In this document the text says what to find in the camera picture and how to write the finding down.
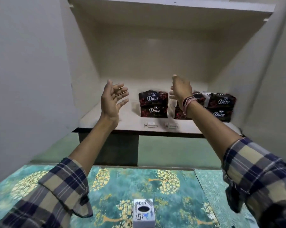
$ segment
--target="small white box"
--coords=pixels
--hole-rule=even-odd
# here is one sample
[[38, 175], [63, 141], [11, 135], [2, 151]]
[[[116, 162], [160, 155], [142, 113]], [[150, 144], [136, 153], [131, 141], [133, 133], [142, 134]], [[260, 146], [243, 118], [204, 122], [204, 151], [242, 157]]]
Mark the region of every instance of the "small white box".
[[133, 200], [133, 228], [154, 228], [156, 216], [152, 199]]

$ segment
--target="shirt sleeve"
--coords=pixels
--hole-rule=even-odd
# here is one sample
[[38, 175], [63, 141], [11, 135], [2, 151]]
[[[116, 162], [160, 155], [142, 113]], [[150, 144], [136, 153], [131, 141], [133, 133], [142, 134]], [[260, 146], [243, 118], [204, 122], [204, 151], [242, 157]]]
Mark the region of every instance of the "shirt sleeve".
[[67, 228], [72, 214], [83, 218], [93, 215], [88, 193], [81, 165], [64, 158], [0, 220], [0, 227]]
[[286, 227], [286, 163], [280, 157], [243, 138], [227, 149], [222, 169], [229, 204], [244, 202], [260, 227]]

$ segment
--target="cabinet door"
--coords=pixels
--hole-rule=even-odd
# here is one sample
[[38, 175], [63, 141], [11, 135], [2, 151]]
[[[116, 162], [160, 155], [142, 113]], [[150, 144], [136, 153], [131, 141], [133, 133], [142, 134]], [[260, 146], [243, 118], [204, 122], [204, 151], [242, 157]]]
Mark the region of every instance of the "cabinet door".
[[243, 133], [286, 162], [286, 23]]
[[0, 181], [77, 125], [59, 0], [0, 0]]

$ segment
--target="small white object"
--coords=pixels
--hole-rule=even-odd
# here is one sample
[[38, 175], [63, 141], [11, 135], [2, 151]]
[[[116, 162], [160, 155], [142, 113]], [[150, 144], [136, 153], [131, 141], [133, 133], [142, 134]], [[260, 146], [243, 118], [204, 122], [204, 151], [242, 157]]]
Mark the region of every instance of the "small white object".
[[178, 128], [177, 123], [171, 123], [171, 122], [166, 122], [165, 123], [166, 128], [176, 130]]
[[147, 127], [148, 128], [156, 128], [156, 123], [155, 122], [147, 122]]
[[133, 228], [154, 228], [156, 217], [152, 199], [133, 200]]

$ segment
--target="hand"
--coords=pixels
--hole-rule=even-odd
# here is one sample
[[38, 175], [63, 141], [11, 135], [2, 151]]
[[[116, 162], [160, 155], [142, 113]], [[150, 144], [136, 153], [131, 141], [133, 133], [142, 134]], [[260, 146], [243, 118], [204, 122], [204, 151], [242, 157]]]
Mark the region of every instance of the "hand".
[[175, 74], [172, 76], [172, 80], [171, 89], [173, 91], [169, 92], [169, 98], [178, 100], [180, 109], [183, 110], [183, 100], [192, 96], [192, 87], [188, 80], [184, 80]]
[[119, 100], [129, 95], [127, 87], [124, 84], [116, 84], [112, 86], [112, 81], [108, 80], [101, 96], [101, 117], [100, 120], [108, 121], [111, 130], [114, 130], [119, 123], [119, 110], [123, 105], [129, 102], [129, 99], [124, 99], [117, 104]]

